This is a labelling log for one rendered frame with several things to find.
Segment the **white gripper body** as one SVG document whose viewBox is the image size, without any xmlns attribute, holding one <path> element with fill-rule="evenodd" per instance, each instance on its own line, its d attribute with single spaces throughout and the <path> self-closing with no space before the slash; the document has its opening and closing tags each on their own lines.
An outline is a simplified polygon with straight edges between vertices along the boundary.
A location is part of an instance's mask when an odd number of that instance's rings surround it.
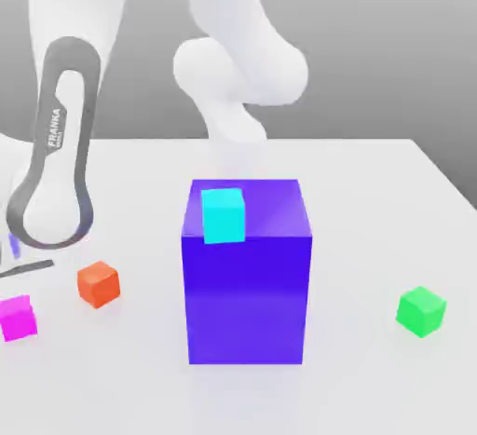
<svg viewBox="0 0 477 435">
<path fill-rule="evenodd" d="M 54 272 L 52 260 L 21 264 L 0 272 L 0 296 L 36 294 L 48 287 Z"/>
</svg>

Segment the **small magenta cube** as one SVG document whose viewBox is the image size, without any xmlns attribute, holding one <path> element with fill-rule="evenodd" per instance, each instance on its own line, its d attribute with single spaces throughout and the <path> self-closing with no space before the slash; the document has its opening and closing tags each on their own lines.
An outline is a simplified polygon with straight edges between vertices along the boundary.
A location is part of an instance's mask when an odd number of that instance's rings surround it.
<svg viewBox="0 0 477 435">
<path fill-rule="evenodd" d="M 0 301 L 0 329 L 6 342 L 37 335 L 36 317 L 28 294 Z"/>
</svg>

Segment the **small orange cube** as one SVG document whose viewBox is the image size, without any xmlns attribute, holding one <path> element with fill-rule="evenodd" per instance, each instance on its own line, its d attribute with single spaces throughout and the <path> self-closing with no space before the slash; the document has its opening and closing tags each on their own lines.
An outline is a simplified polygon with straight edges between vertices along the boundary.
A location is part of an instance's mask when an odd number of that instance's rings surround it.
<svg viewBox="0 0 477 435">
<path fill-rule="evenodd" d="M 120 295 L 118 273 L 105 262 L 96 262 L 77 272 L 77 288 L 82 299 L 100 308 Z"/>
</svg>

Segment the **small cyan cube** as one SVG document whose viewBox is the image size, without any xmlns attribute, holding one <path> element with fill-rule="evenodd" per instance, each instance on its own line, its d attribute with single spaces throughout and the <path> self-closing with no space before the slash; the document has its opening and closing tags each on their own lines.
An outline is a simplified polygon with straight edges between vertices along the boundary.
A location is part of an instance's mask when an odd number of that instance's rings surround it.
<svg viewBox="0 0 477 435">
<path fill-rule="evenodd" d="M 206 244 L 245 240 L 245 202 L 239 188 L 202 190 L 201 208 Z"/>
</svg>

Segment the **small green cube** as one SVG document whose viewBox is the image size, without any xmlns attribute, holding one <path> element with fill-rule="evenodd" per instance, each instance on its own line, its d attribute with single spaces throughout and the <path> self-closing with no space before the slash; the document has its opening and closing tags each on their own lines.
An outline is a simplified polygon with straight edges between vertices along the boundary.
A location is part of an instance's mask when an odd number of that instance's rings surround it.
<svg viewBox="0 0 477 435">
<path fill-rule="evenodd" d="M 446 307 L 442 297 L 418 286 L 401 296 L 396 320 L 411 333 L 424 338 L 441 327 Z"/>
</svg>

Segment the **large purple box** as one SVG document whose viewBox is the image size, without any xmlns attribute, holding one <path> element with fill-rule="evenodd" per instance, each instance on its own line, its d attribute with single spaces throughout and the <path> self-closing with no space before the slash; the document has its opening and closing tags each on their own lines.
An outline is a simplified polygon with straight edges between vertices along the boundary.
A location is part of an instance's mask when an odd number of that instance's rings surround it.
<svg viewBox="0 0 477 435">
<path fill-rule="evenodd" d="M 201 193 L 215 188 L 241 189 L 244 241 L 205 243 Z M 181 240 L 190 363 L 301 363 L 312 231 L 299 183 L 195 179 Z"/>
</svg>

